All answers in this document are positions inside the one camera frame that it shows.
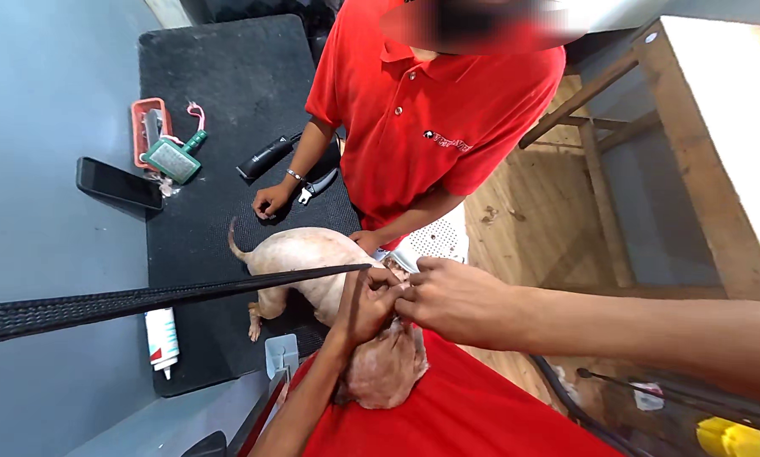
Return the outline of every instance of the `dog's tail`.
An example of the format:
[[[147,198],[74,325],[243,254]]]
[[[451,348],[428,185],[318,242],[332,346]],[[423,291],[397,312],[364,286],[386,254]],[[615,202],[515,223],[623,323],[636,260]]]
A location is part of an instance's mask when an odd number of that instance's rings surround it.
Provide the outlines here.
[[[232,251],[233,255],[236,256],[237,259],[241,260],[245,264],[247,263],[247,256],[250,255],[249,252],[244,252],[240,249],[238,249],[238,246],[236,245],[236,242],[232,239],[232,231],[233,226],[236,223],[236,217],[232,218],[232,221],[230,222],[230,230],[228,230],[228,246],[230,246],[230,250]]]

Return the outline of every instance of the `smartphone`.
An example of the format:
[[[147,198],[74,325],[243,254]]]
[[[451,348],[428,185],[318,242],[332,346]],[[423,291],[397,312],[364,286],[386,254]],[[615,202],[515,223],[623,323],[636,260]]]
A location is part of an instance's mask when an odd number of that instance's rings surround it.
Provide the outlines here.
[[[77,160],[75,185],[86,192],[140,205],[163,209],[160,186],[90,157]]]

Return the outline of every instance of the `red shirt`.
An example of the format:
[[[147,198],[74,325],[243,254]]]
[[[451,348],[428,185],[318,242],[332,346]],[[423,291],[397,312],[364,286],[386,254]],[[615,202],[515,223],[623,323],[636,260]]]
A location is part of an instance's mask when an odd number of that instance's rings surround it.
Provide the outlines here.
[[[330,404],[304,455],[622,455],[455,344],[428,330],[425,344],[431,367],[402,405]],[[313,359],[298,368],[290,396]]]
[[[476,190],[547,108],[565,66],[563,48],[420,62],[380,32],[380,16],[401,4],[345,0],[306,105],[345,126],[343,180],[365,230],[395,220],[435,184],[454,195]]]

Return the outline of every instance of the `dog's paw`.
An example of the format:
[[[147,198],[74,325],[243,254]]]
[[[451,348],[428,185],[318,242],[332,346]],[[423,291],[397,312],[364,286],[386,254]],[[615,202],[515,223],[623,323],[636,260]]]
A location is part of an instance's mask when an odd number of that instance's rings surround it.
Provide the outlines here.
[[[261,323],[250,324],[250,330],[247,332],[247,336],[250,337],[250,341],[258,341],[259,335],[261,335]]]

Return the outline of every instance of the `green brush handle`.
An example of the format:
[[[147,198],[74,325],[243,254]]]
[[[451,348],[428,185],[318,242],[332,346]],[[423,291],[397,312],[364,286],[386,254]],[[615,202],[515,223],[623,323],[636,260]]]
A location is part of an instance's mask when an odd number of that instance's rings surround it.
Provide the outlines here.
[[[207,138],[207,132],[204,130],[199,130],[198,132],[194,133],[190,140],[185,142],[185,145],[182,146],[182,152],[186,154],[190,154],[191,151],[198,148],[199,145],[202,144],[202,141]]]

